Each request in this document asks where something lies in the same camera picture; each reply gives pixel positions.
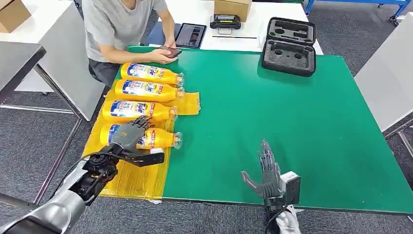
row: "yellow plastic sheet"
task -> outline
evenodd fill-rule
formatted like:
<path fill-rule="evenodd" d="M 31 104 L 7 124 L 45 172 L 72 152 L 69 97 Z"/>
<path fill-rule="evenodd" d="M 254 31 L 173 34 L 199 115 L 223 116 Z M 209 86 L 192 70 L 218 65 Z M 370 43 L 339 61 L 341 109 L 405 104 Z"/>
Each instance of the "yellow plastic sheet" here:
<path fill-rule="evenodd" d="M 110 90 L 106 96 L 107 100 L 116 99 L 113 90 Z M 178 106 L 179 115 L 197 115 L 200 110 L 199 93 L 185 93 L 182 100 L 162 103 L 165 106 Z M 103 126 L 117 122 L 107 122 L 101 115 L 102 109 L 92 128 L 92 132 L 86 143 L 83 155 L 98 152 L 105 145 L 100 142 L 100 131 Z M 163 128 L 168 132 L 173 132 L 173 121 L 166 120 L 157 123 L 155 127 Z M 119 161 L 117 164 L 118 175 L 109 182 L 100 193 L 101 196 L 123 197 L 123 198 L 140 198 L 140 199 L 160 199 L 164 191 L 165 180 L 167 176 L 170 148 L 163 149 L 165 161 L 161 164 L 147 167 L 137 167 L 125 161 Z"/>
<path fill-rule="evenodd" d="M 83 155 L 98 152 L 105 146 L 100 142 L 99 135 L 100 130 L 107 123 L 99 113 Z M 164 121 L 156 124 L 155 127 L 173 132 L 173 121 Z M 137 167 L 128 162 L 119 161 L 116 166 L 119 171 L 118 175 L 105 186 L 100 195 L 141 199 L 161 198 L 168 169 L 170 148 L 163 150 L 165 161 L 161 164 Z"/>

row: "plastic bottle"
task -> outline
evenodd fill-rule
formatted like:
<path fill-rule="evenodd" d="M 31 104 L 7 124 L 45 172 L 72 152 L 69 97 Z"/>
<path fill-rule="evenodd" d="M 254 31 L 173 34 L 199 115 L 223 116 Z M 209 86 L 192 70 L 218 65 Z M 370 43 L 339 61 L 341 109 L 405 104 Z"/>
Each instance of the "plastic bottle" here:
<path fill-rule="evenodd" d="M 160 67 L 152 67 L 139 63 L 127 62 L 120 68 L 123 79 L 140 80 L 163 84 L 176 84 L 178 87 L 184 85 L 184 74 L 174 73 L 171 70 Z"/>
<path fill-rule="evenodd" d="M 121 79 L 115 85 L 118 99 L 166 102 L 184 97 L 184 88 L 173 88 L 168 84 L 149 83 Z"/>
<path fill-rule="evenodd" d="M 160 103 L 142 101 L 107 100 L 102 115 L 106 121 L 128 122 L 139 116 L 151 116 L 153 122 L 178 118 L 178 107 L 167 107 Z"/>
<path fill-rule="evenodd" d="M 161 128 L 149 128 L 145 135 L 138 141 L 138 149 L 153 149 L 174 147 L 180 149 L 182 145 L 182 133 L 168 133 Z"/>
<path fill-rule="evenodd" d="M 118 124 L 109 124 L 103 126 L 100 131 L 100 142 L 108 145 L 112 142 L 114 133 L 119 128 Z M 161 128 L 149 128 L 145 131 L 144 136 L 138 141 L 136 147 L 138 149 L 154 149 L 154 148 L 166 148 L 174 147 L 175 149 L 181 148 L 182 145 L 182 133 L 168 133 Z"/>

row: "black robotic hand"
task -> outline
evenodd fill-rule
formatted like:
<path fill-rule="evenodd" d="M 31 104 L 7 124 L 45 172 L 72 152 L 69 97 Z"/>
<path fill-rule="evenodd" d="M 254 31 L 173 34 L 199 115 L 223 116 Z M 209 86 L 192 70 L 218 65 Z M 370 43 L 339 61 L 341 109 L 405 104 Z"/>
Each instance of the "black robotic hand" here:
<path fill-rule="evenodd" d="M 122 124 L 112 137 L 112 142 L 118 144 L 124 150 L 137 153 L 136 144 L 142 138 L 145 131 L 152 126 L 148 121 L 150 117 L 140 116 L 127 124 Z"/>
<path fill-rule="evenodd" d="M 268 142 L 263 139 L 261 142 L 263 152 L 258 153 L 261 163 L 261 184 L 252 180 L 248 173 L 241 171 L 241 176 L 245 184 L 247 184 L 259 197 L 270 198 L 282 195 L 280 188 L 280 168 L 274 160 L 274 154 Z"/>

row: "man's arm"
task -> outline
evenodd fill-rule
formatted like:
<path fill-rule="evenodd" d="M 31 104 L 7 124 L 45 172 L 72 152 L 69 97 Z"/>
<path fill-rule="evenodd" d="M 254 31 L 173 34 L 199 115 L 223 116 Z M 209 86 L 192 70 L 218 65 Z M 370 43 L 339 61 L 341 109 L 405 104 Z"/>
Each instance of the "man's arm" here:
<path fill-rule="evenodd" d="M 111 63 L 126 63 L 126 62 L 157 62 L 160 64 L 171 63 L 177 58 L 168 58 L 165 55 L 170 54 L 168 50 L 156 49 L 149 53 L 131 53 L 124 50 L 118 50 L 112 45 L 103 45 L 99 43 L 100 53 Z"/>
<path fill-rule="evenodd" d="M 168 9 L 156 12 L 162 20 L 162 30 L 165 34 L 165 46 L 176 48 L 175 44 L 175 22 Z"/>
<path fill-rule="evenodd" d="M 88 0 L 84 2 L 82 7 L 86 30 L 92 34 L 99 45 L 100 53 L 108 62 L 157 62 L 167 64 L 176 60 L 165 56 L 170 54 L 168 50 L 153 50 L 149 53 L 137 54 L 116 49 L 114 46 L 114 29 L 108 16 L 101 10 L 101 6 Z"/>

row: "man's hand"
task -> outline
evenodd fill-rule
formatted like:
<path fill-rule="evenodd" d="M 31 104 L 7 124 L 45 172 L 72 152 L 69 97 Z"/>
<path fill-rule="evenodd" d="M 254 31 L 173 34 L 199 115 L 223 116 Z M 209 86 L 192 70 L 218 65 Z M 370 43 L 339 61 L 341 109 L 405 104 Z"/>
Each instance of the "man's hand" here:
<path fill-rule="evenodd" d="M 274 160 L 274 155 L 268 142 L 263 139 L 261 143 L 262 154 L 258 153 L 261 163 L 261 184 L 252 180 L 248 173 L 241 171 L 241 176 L 247 184 L 259 197 L 270 198 L 281 195 L 280 188 L 280 168 Z"/>
<path fill-rule="evenodd" d="M 148 53 L 151 62 L 156 62 L 160 64 L 168 64 L 178 59 L 177 57 L 168 58 L 165 56 L 169 54 L 170 54 L 169 50 L 162 50 L 162 49 L 155 49 Z"/>

